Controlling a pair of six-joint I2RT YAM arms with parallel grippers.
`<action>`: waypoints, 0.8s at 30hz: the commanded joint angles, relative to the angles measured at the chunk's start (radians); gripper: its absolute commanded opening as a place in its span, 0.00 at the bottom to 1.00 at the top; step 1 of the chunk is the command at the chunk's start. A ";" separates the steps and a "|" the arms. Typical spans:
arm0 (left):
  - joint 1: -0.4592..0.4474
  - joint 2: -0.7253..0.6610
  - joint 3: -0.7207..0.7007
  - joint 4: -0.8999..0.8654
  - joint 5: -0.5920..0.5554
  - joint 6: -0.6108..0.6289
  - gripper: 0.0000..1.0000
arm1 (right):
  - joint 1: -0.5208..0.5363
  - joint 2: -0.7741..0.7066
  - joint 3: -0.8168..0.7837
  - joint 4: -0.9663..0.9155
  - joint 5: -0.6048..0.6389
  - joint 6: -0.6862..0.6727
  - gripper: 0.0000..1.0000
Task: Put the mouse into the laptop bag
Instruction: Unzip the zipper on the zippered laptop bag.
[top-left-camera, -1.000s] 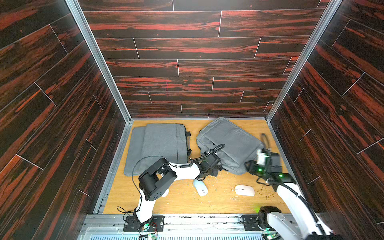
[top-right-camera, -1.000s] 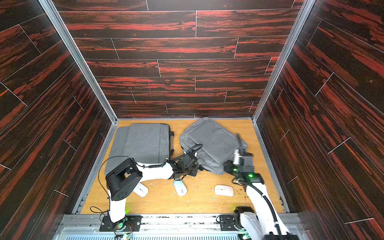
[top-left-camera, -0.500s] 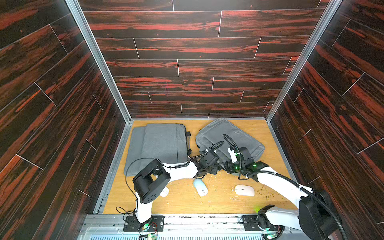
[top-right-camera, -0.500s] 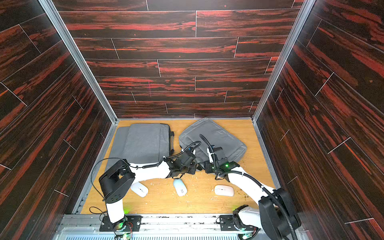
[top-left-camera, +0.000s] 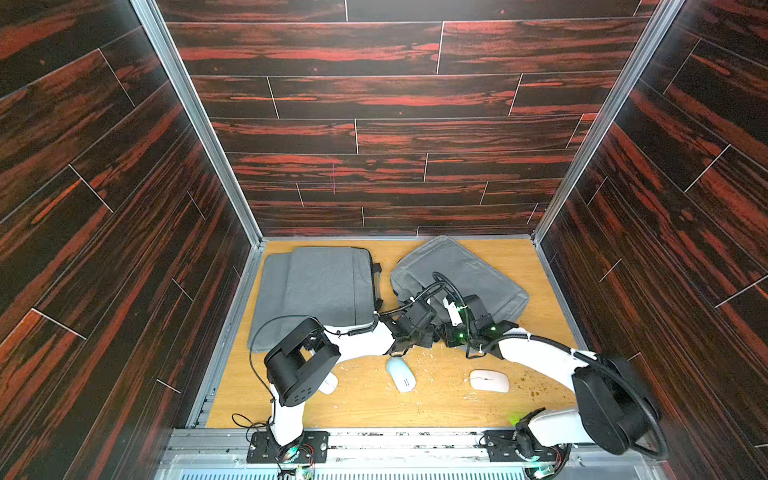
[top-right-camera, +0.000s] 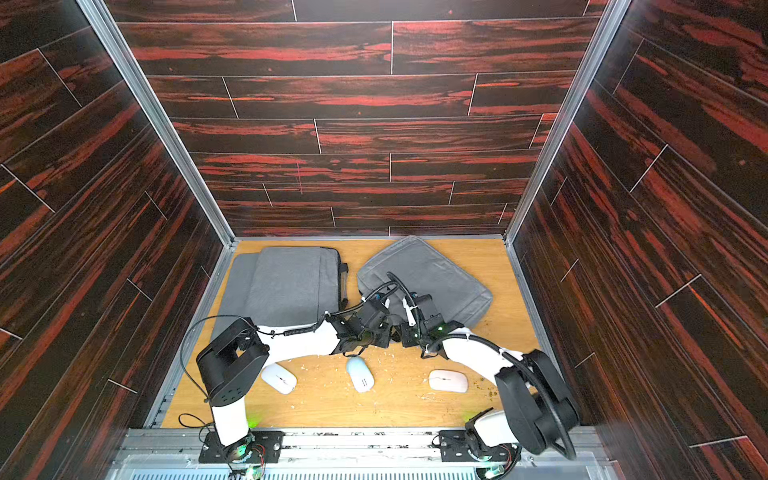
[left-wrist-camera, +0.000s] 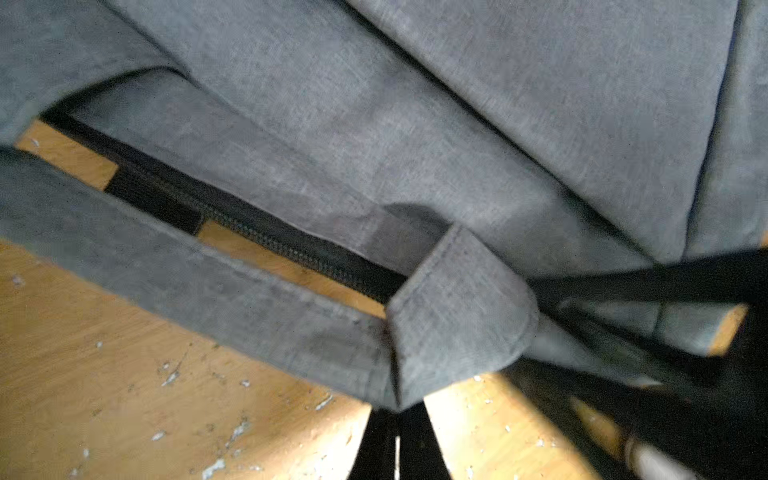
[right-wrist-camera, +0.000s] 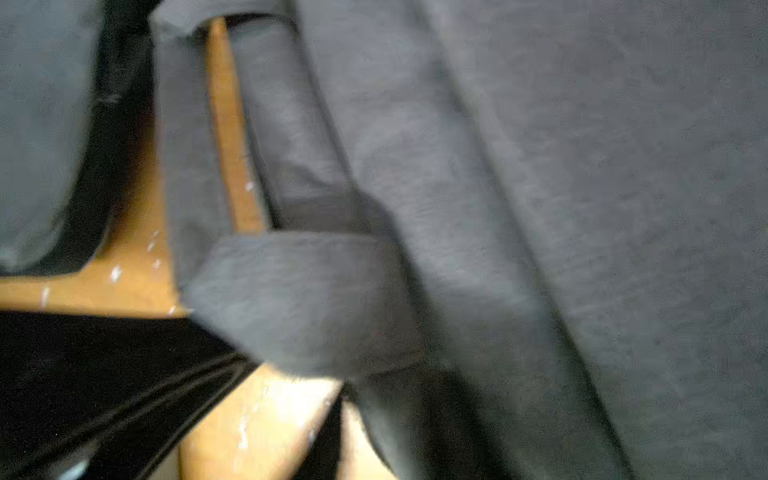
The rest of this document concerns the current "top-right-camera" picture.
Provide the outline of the pale blue computer mouse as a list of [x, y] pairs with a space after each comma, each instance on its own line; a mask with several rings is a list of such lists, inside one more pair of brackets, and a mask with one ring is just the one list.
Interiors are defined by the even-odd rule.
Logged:
[[373, 388], [375, 383], [374, 377], [362, 357], [349, 357], [346, 363], [346, 371], [357, 392], [364, 393]]

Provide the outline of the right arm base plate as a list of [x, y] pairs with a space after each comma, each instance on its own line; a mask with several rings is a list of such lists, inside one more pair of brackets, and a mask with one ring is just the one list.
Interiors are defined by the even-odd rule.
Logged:
[[485, 445], [473, 433], [465, 429], [440, 430], [432, 439], [431, 445], [439, 450], [442, 462], [460, 463], [512, 463], [521, 457], [516, 444], [500, 444], [490, 447]]

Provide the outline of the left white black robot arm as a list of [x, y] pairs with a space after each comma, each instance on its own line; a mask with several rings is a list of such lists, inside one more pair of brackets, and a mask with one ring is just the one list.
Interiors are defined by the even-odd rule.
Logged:
[[261, 330], [236, 318], [196, 357], [219, 442], [230, 447], [250, 433], [244, 397], [264, 367], [306, 356], [385, 348], [391, 337], [387, 303], [370, 298], [348, 310], [325, 313], [310, 325]]

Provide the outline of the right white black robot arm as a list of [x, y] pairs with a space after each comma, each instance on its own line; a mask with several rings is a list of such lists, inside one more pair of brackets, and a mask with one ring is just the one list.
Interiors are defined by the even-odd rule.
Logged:
[[488, 456], [493, 448], [510, 444], [532, 454], [551, 449], [568, 460], [576, 458], [569, 431], [580, 425], [577, 402], [544, 352], [515, 353], [458, 322], [446, 322], [429, 295], [408, 294], [403, 306], [403, 345], [419, 346], [424, 358], [439, 356], [461, 364], [497, 389], [502, 408], [483, 411], [465, 425], [474, 456]]

